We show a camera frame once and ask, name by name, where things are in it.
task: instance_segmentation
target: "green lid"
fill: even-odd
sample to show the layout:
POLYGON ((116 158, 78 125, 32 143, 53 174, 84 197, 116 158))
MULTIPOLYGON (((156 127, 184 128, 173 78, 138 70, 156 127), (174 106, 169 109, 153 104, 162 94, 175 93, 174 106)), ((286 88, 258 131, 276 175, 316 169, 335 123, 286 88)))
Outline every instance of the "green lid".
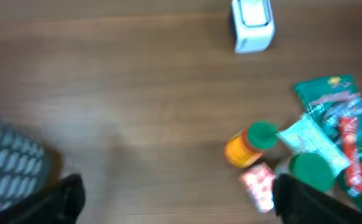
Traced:
POLYGON ((260 150, 269 150, 276 144, 277 125, 274 123, 259 121, 254 123, 247 132, 247 139, 251 146, 260 150))
POLYGON ((311 187, 325 192, 333 187, 334 176, 327 161, 316 153, 301 153, 289 163, 290 174, 311 187))

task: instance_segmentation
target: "green snack bag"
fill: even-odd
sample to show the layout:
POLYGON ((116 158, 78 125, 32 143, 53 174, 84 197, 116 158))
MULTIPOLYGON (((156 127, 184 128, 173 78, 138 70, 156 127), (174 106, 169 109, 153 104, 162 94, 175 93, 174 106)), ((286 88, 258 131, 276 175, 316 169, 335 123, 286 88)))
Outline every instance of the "green snack bag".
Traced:
MULTIPOLYGON (((307 114, 339 147, 341 146, 338 127, 340 117, 358 118, 356 144, 362 168, 362 97, 352 75, 322 77, 301 82, 294 86, 294 91, 302 101, 307 114)), ((362 193, 354 187, 347 186, 345 170, 337 179, 342 189, 362 211, 362 193)))

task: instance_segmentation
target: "wooden table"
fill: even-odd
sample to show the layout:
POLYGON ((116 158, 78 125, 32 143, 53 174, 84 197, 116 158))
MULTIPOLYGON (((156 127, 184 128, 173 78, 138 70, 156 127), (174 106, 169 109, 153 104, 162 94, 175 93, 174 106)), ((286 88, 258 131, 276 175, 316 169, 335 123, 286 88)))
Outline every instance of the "wooden table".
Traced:
POLYGON ((296 82, 353 73, 362 89, 362 7, 273 10, 274 43, 250 55, 233 53, 227 12, 2 24, 0 115, 83 174, 81 224, 280 223, 224 145, 298 115, 296 82))

